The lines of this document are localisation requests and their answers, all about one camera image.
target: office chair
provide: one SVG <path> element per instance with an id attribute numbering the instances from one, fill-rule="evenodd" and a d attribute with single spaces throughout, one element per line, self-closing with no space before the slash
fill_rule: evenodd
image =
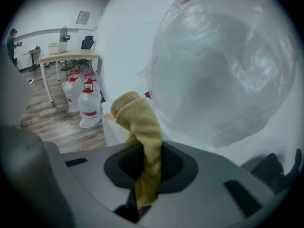
<path id="1" fill-rule="evenodd" d="M 85 39 L 81 43 L 81 49 L 90 50 L 93 44 L 94 44 L 93 36 L 86 36 Z M 79 69 L 80 69 L 81 65 L 86 65 L 87 67 L 89 67 L 90 60 L 80 59 L 80 60 L 74 61 L 73 66 L 74 65 L 78 65 Z"/>

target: wooden floor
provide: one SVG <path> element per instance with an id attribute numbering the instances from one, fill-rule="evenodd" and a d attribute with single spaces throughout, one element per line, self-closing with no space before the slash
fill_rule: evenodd
<path id="1" fill-rule="evenodd" d="M 22 117 L 21 128 L 37 133 L 43 141 L 54 142 L 61 153 L 105 147 L 102 124 L 82 129 L 79 127 L 79 113 L 67 112 L 68 103 L 61 84 L 66 81 L 65 75 L 69 71 L 60 71 L 60 81 L 57 80 L 55 65 L 45 71 L 53 103 L 48 100 L 40 68 L 33 72 L 21 72 L 26 81 L 34 79 L 31 85 L 34 96 Z"/>

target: person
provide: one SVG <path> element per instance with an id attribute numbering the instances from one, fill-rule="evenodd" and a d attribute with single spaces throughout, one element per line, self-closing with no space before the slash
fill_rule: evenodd
<path id="1" fill-rule="evenodd" d="M 17 67 L 17 59 L 14 58 L 14 50 L 17 47 L 15 44 L 15 35 L 17 31 L 13 28 L 9 33 L 9 38 L 6 42 L 6 47 L 9 53 L 9 57 L 12 60 L 13 64 Z"/>

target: yellow cloth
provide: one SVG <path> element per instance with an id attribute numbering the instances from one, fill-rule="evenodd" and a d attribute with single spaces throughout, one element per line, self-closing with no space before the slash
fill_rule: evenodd
<path id="1" fill-rule="evenodd" d="M 139 141 L 143 144 L 143 171 L 135 183 L 138 206 L 149 205 L 157 199 L 161 182 L 162 131 L 154 111 L 147 100 L 137 92 L 128 92 L 117 98 L 111 113 L 116 123 L 130 131 L 126 142 Z"/>

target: standing fan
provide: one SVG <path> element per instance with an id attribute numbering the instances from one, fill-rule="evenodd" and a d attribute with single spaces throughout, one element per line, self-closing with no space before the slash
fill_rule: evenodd
<path id="1" fill-rule="evenodd" d="M 64 26 L 60 31 L 60 42 L 67 42 L 70 39 L 71 39 L 71 37 L 67 34 L 67 27 Z M 67 67 L 67 61 L 65 61 L 65 66 L 62 67 L 60 70 L 68 71 L 68 70 L 71 70 L 71 68 L 72 67 L 70 67 L 70 66 Z"/>

